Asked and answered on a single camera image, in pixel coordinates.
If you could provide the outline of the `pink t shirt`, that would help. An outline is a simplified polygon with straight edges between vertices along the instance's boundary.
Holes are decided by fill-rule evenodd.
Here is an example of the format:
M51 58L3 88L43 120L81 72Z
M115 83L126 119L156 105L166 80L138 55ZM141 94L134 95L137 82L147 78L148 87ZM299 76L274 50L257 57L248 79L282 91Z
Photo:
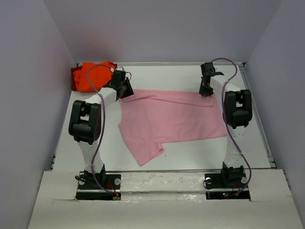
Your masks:
M119 103L122 113L119 130L140 166L163 153L163 144L227 135L214 95L137 89Z

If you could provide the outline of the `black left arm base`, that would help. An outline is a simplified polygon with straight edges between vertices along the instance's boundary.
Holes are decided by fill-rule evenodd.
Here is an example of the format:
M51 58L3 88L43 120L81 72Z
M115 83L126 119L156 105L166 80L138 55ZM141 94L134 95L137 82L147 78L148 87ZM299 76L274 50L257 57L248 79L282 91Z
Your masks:
M93 178L85 178L84 173L75 176L78 181L75 198L77 200L121 200L121 174L106 174L105 183L101 188Z

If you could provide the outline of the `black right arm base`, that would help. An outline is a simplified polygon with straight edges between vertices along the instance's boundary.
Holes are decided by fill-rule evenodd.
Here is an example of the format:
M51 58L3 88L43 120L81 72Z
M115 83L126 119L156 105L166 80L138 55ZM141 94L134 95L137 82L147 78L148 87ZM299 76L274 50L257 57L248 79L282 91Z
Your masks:
M250 192L245 172L237 178L222 177L220 172L207 173L204 175L203 187L207 200L229 200L247 199L250 200Z

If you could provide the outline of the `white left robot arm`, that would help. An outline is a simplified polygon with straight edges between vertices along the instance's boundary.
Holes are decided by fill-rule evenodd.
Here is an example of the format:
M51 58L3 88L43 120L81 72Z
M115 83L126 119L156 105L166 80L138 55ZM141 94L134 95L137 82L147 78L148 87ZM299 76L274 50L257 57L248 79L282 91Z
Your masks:
M110 190L104 187L107 180L105 164L99 153L105 131L105 107L133 95L131 77L127 75L131 73L123 69L112 70L111 79L102 89L93 87L95 95L84 101L74 101L68 127L69 135L78 143L85 163L83 176L76 179L108 193Z

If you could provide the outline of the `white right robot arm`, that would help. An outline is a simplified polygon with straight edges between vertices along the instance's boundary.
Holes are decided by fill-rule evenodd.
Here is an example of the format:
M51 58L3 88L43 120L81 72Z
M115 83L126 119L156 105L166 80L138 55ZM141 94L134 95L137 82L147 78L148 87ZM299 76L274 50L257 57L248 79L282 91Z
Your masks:
M203 185L206 189L243 188L247 178L241 145L245 130L253 118L251 91L232 84L233 76L226 79L224 73L216 71L213 62L201 64L201 73L199 94L205 97L220 94L219 104L228 133L222 169L219 173L205 174Z

